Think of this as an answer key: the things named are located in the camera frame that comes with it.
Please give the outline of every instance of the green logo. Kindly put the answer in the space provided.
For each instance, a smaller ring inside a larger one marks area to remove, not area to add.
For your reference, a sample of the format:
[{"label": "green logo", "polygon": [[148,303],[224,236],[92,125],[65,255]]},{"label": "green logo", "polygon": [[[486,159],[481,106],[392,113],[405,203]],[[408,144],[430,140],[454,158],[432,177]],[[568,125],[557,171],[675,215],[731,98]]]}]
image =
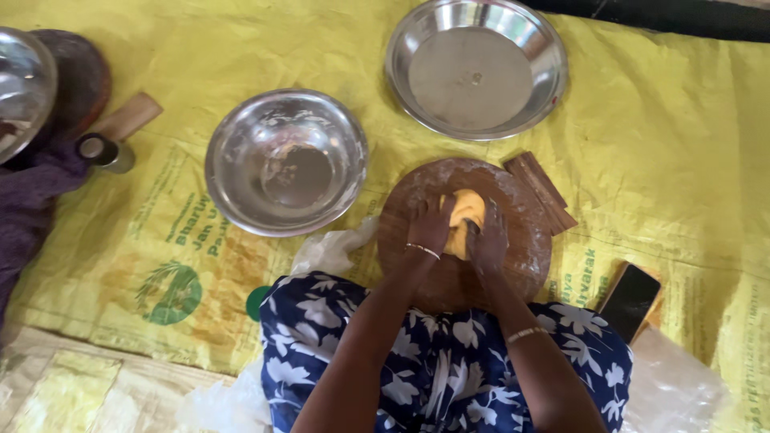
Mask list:
[{"label": "green logo", "polygon": [[[164,284],[171,275],[174,276],[171,282]],[[147,277],[136,295],[136,304],[144,320],[160,325],[175,324],[198,307],[202,292],[197,272],[171,260]]]}]

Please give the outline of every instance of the floral print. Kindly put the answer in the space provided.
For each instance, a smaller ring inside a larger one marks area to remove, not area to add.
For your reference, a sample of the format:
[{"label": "floral print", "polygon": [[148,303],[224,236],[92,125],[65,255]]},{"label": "floral print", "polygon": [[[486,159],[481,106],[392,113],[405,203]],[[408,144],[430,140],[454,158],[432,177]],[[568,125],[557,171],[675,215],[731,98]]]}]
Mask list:
[{"label": "floral print", "polygon": [[[276,431],[290,431],[368,290],[322,272],[280,278],[260,307],[265,395]],[[619,431],[633,354],[595,312],[530,304]],[[482,310],[410,309],[380,373],[377,432],[534,433],[497,319]]]}]

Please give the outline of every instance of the bracelet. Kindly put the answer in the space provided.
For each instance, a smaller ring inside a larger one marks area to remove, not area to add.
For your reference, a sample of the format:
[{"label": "bracelet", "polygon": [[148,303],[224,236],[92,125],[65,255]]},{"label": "bracelet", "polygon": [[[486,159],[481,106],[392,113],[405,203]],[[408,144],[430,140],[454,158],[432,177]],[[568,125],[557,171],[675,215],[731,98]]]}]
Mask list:
[{"label": "bracelet", "polygon": [[408,244],[407,244],[407,247],[415,247],[415,248],[418,248],[418,249],[420,249],[420,250],[422,250],[422,251],[425,251],[426,253],[430,254],[431,256],[433,256],[433,257],[436,257],[436,259],[437,259],[437,260],[441,260],[441,257],[439,257],[439,255],[438,255],[438,254],[434,253],[434,252],[433,252],[433,251],[431,251],[431,250],[428,250],[426,247],[423,247],[422,245],[417,245],[417,244],[415,244],[415,243],[408,243]]},{"label": "bracelet", "polygon": [[526,337],[527,335],[532,335],[536,332],[544,332],[545,334],[548,334],[548,330],[544,327],[531,327],[529,329],[525,329],[523,331],[518,331],[516,334],[511,335],[506,340],[506,343],[513,344],[516,340],[522,337]]}]

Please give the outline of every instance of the stainless steel plate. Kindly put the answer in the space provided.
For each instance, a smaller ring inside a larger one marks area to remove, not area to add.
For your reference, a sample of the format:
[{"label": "stainless steel plate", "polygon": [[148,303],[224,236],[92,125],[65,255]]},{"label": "stainless steel plate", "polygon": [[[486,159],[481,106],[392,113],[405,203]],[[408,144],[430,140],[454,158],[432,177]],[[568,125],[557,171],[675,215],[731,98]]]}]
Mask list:
[{"label": "stainless steel plate", "polygon": [[0,27],[0,164],[35,138],[56,99],[56,63],[29,33]]},{"label": "stainless steel plate", "polygon": [[385,72],[402,107],[446,136],[501,139],[561,98],[567,55],[548,21],[508,0],[432,0],[396,27]]},{"label": "stainless steel plate", "polygon": [[219,124],[206,184],[222,213],[251,233],[309,233],[342,215],[367,174],[367,139],[336,99],[306,89],[263,93]]}]

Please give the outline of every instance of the plastic bag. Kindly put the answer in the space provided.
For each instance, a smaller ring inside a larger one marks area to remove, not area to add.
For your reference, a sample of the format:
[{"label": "plastic bag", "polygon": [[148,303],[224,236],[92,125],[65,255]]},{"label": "plastic bag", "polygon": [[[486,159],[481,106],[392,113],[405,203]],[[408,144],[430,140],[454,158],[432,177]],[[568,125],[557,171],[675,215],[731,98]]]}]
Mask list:
[{"label": "plastic bag", "polygon": [[727,405],[722,379],[652,326],[634,341],[621,433],[706,433]]},{"label": "plastic bag", "polygon": [[353,267],[347,254],[369,242],[377,231],[378,216],[367,216],[361,220],[357,230],[330,231],[308,237],[296,252],[291,265],[291,274],[302,274],[311,270],[322,270],[329,274],[341,274]]},{"label": "plastic bag", "polygon": [[185,396],[176,420],[192,428],[220,433],[270,433],[270,405],[262,389],[260,355],[238,375],[233,386],[221,381],[208,390],[196,388]]}]

